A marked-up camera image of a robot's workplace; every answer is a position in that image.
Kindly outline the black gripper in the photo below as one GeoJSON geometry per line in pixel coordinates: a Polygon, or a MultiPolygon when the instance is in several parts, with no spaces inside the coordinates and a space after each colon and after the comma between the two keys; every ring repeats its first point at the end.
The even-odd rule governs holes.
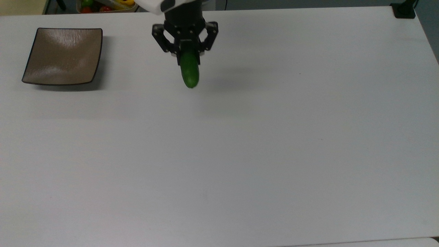
{"type": "Polygon", "coordinates": [[[190,41],[193,48],[198,51],[198,65],[200,57],[205,51],[210,51],[218,35],[218,22],[206,22],[202,15],[201,6],[178,6],[165,13],[165,24],[152,25],[152,37],[165,53],[169,53],[177,59],[180,66],[182,41],[190,41]],[[206,30],[207,36],[201,41],[199,34],[206,30]],[[169,41],[165,36],[167,31],[174,38],[169,41]]]}

